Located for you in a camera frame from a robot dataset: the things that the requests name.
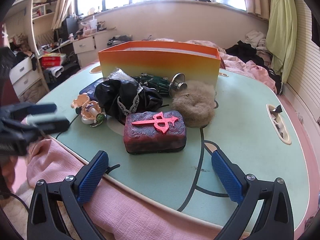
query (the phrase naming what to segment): black satin bag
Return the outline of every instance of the black satin bag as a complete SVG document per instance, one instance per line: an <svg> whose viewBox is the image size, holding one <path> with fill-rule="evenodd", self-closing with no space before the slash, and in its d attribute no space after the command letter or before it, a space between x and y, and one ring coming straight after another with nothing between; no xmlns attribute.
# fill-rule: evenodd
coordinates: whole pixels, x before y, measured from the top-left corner
<svg viewBox="0 0 320 240"><path fill-rule="evenodd" d="M117 120L125 118L128 113L154 112L162 105L162 96L157 90L139 88L136 81L108 79L97 85L94 96L106 114Z"/></svg>

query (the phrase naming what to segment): window sill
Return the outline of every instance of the window sill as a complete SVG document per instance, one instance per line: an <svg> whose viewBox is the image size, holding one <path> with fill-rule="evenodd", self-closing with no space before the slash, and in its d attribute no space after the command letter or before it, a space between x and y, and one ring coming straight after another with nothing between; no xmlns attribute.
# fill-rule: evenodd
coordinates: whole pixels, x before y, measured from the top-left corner
<svg viewBox="0 0 320 240"><path fill-rule="evenodd" d="M225 5L225 4L217 3L217 2L206 2L206 1L196 1L196 0L148 0L148 1L140 2L140 3L132 3L132 4L124 5L121 7L112 8L112 9L109 9L109 10L106 10L106 11L103 11L100 13L95 13L94 15L86 16L84 19L81 20L81 22L86 22L88 20L91 20L93 16L97 17L97 16L104 15L104 14L107 14L110 12L114 12L115 10L122 10L122 9L128 8L128 7L131 8L131 7L145 5L145 4L151 4L151 3L193 3L193 4L201 4L201 5L206 5L206 6L216 6L216 7L224 8L227 10L235 11L238 13L242 13L244 15L247 15L249 17L253 17L253 18L260 20L262 22L268 22L268 20L262 19L258 16L253 15L253 14L249 14L244 10L237 9L237 8L234 8L229 5Z"/></svg>

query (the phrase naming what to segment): red and black box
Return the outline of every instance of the red and black box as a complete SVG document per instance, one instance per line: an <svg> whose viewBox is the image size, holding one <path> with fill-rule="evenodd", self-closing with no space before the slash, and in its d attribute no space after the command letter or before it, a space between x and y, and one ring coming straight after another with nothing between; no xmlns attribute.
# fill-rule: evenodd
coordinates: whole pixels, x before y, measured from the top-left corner
<svg viewBox="0 0 320 240"><path fill-rule="evenodd" d="M155 112L128 114L124 127L124 145L130 154L178 152L183 150L187 142L186 126L178 111L163 113L164 119L154 119ZM153 123L134 125L136 121L156 120L159 126L164 126L166 119L177 117L172 124L169 121L168 130L163 133L157 130Z"/></svg>

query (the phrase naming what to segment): fuzzy brown object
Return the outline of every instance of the fuzzy brown object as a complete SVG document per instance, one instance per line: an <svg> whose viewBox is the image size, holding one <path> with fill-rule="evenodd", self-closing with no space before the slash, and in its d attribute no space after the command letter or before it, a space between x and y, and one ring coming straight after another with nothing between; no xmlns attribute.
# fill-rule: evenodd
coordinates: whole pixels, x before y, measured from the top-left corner
<svg viewBox="0 0 320 240"><path fill-rule="evenodd" d="M172 102L188 127L203 127L214 117L214 86L200 81L188 81L188 88L178 92Z"/></svg>

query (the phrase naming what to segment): orange and yellow box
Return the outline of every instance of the orange and yellow box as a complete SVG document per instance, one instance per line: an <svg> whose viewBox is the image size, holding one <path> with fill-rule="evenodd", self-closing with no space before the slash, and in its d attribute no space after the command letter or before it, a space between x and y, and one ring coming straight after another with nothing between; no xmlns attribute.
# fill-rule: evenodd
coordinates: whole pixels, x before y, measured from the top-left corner
<svg viewBox="0 0 320 240"><path fill-rule="evenodd" d="M120 68L129 76L149 73L169 80L184 73L186 80L213 85L221 61L215 48L169 41L129 41L100 51L99 59L104 77Z"/></svg>

